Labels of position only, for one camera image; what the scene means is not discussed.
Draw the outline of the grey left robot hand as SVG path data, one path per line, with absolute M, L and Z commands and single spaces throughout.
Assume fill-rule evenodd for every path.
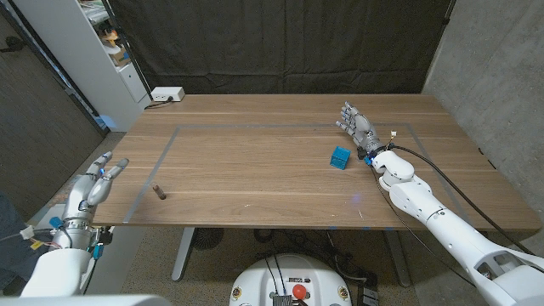
M 91 163 L 88 170 L 74 183 L 62 220 L 82 219 L 90 223 L 97 206 L 104 202 L 111 192 L 114 179 L 127 167 L 129 160 L 122 158 L 112 169 L 105 171 L 113 154 L 108 151 Z

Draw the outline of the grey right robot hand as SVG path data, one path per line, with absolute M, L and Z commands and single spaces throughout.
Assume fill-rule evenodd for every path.
M 341 109 L 341 118 L 341 121 L 336 121 L 336 125 L 348 134 L 367 156 L 374 157 L 384 151 L 385 145 L 378 138 L 374 126 L 348 101 Z

